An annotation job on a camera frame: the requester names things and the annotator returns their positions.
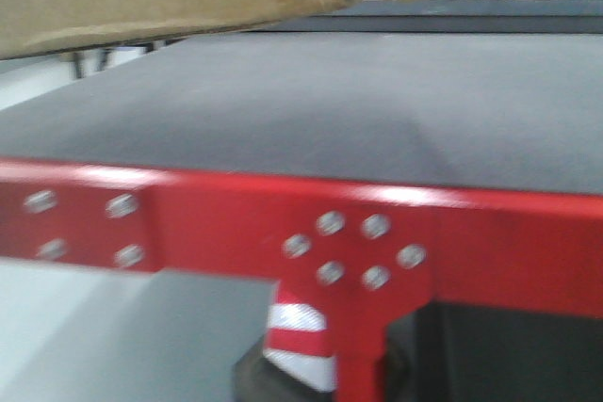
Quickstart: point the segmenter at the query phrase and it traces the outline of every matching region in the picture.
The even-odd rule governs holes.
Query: black rubber base
[[[333,402],[333,393],[319,393],[266,360],[260,339],[235,365],[237,402]],[[404,353],[391,342],[387,350],[385,400],[395,400],[408,376]]]

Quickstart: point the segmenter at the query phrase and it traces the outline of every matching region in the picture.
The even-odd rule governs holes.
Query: red and white striped pole
[[[279,286],[269,310],[264,357],[320,393],[336,387],[335,357],[322,313]]]

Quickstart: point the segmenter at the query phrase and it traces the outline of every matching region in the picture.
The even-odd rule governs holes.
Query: hex bolt head
[[[367,239],[377,239],[386,234],[391,228],[389,218],[382,214],[374,214],[362,222],[362,234]]]
[[[390,276],[387,267],[375,265],[362,275],[362,283],[369,291],[376,291],[389,281]]]
[[[144,249],[140,245],[128,245],[115,253],[114,262],[117,267],[127,268],[144,259]]]
[[[346,218],[337,211],[327,212],[317,220],[317,230],[321,235],[333,235],[343,230]]]
[[[122,218],[137,211],[139,201],[130,194],[123,194],[106,203],[105,212],[109,218]]]
[[[307,235],[294,234],[283,243],[283,253],[289,259],[299,258],[312,248],[312,241]]]
[[[52,209],[57,204],[57,194],[55,192],[52,190],[42,190],[25,198],[23,206],[30,214],[40,214]]]
[[[38,248],[36,257],[44,261],[55,261],[67,253],[67,244],[63,239],[54,239]]]
[[[423,246],[418,244],[411,244],[404,247],[398,252],[396,261],[398,264],[406,269],[415,268],[420,265],[427,258],[427,251]]]
[[[320,284],[329,286],[341,280],[344,273],[346,273],[346,269],[343,264],[329,261],[317,270],[317,280]]]

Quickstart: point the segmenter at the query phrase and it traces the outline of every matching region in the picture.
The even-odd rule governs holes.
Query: red steel bracket
[[[602,247],[598,196],[0,161],[0,254],[285,281],[344,402],[382,400],[384,329],[432,300],[603,316]]]

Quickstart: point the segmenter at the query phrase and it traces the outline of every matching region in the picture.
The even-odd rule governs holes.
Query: white reflective stripe
[[[316,391],[329,393],[337,389],[335,357],[313,357],[274,348],[264,349],[264,356],[282,371]]]
[[[327,325],[320,312],[303,303],[275,303],[270,306],[269,329],[323,331]]]

